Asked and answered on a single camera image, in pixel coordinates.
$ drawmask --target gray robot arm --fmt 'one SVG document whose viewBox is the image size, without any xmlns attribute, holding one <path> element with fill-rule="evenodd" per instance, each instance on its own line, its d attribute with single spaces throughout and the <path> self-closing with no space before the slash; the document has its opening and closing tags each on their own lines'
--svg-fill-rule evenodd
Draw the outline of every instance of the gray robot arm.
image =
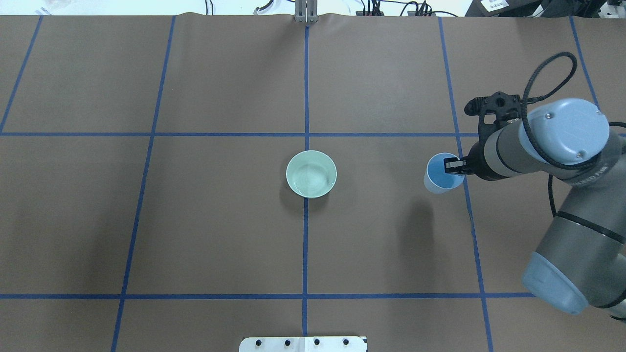
<svg viewBox="0 0 626 352">
<path fill-rule="evenodd" d="M 527 95 L 498 92 L 469 102 L 466 113 L 480 116 L 480 142 L 466 157 L 447 158 L 445 171 L 485 180 L 545 171 L 570 184 L 522 281 L 564 312 L 578 314 L 591 305 L 626 323 L 626 257 L 620 253 L 626 243 L 626 140 L 585 100 L 559 100 L 526 117 L 519 107 L 520 100 L 530 101 Z M 485 124 L 489 114 L 496 115 L 494 124 Z"/>
</svg>

